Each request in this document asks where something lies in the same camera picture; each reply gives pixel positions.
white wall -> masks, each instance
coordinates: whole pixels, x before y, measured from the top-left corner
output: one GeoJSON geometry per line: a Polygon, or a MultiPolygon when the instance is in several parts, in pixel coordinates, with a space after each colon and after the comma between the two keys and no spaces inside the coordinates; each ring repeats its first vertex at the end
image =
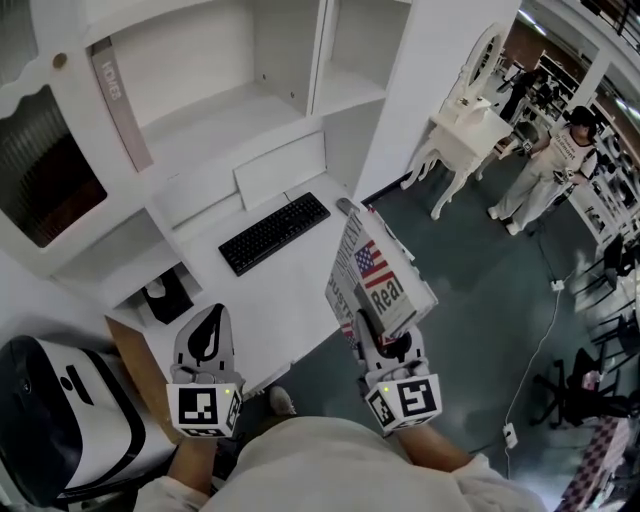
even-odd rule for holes
{"type": "Polygon", "coordinates": [[[494,22],[508,31],[519,5],[520,0],[414,0],[356,199],[407,172],[429,116],[440,110],[482,32],[494,22]]]}
{"type": "Polygon", "coordinates": [[[110,344],[100,312],[0,251],[0,346],[19,334],[87,348],[110,344]]]}

american flag print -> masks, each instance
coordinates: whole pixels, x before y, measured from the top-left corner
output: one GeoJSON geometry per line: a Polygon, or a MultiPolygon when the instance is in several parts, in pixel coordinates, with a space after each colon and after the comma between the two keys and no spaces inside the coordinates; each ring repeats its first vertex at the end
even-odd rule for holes
{"type": "Polygon", "coordinates": [[[369,289],[395,277],[373,240],[355,253],[364,287],[369,289]]]}
{"type": "Polygon", "coordinates": [[[355,348],[356,337],[353,334],[353,325],[351,324],[351,322],[341,325],[340,329],[342,330],[342,334],[344,334],[344,337],[347,338],[349,347],[351,347],[352,349],[355,348]]]}

gray floor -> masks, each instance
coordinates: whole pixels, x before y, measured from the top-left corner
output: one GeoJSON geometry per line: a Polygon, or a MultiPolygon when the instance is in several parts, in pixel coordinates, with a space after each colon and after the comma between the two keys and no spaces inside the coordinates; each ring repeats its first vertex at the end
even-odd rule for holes
{"type": "MultiPolygon", "coordinates": [[[[419,325],[431,368],[441,379],[444,412],[434,425],[461,447],[485,453],[502,473],[505,416],[555,306],[549,282],[571,272],[577,253],[593,254],[595,249],[568,203],[533,236],[511,237],[489,220],[485,209],[499,199],[523,163],[514,156],[490,166],[482,182],[471,179],[437,222],[429,212],[452,176],[442,166],[411,189],[397,189],[374,204],[416,256],[439,299],[419,325]]],[[[590,431],[530,427],[529,418],[548,400],[532,389],[531,377],[552,375],[551,362],[557,358],[570,368],[577,349],[589,345],[589,333],[574,309],[573,296],[564,293],[554,328],[509,418],[520,439],[511,452],[511,476],[543,495],[549,507],[571,479],[590,431]]],[[[354,383],[358,374],[336,333],[279,382],[301,414],[348,418],[375,429],[354,383]]],[[[264,412],[264,401],[255,400],[247,410],[244,422],[254,421],[264,412]]]]}

person in white outfit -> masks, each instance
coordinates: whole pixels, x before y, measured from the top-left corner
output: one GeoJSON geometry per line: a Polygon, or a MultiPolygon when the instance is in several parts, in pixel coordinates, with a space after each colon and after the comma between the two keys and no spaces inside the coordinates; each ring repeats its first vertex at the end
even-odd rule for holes
{"type": "Polygon", "coordinates": [[[576,107],[566,125],[531,148],[531,161],[501,201],[487,210],[489,217],[511,218],[506,228],[515,235],[569,187],[588,183],[598,159],[595,134],[593,114],[586,107],[576,107]]]}
{"type": "Polygon", "coordinates": [[[431,427],[400,430],[410,463],[379,435],[351,421],[298,418],[275,387],[280,423],[240,453],[224,487],[209,497],[216,443],[188,438],[168,476],[138,493],[134,512],[543,512],[534,493],[502,478],[431,427]]]}

black keyboard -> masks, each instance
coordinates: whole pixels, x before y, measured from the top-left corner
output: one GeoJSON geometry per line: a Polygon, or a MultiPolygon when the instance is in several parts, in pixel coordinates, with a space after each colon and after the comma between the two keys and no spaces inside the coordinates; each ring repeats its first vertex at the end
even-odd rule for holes
{"type": "Polygon", "coordinates": [[[329,215],[329,210],[307,192],[218,249],[236,275],[241,276],[329,215]]]}

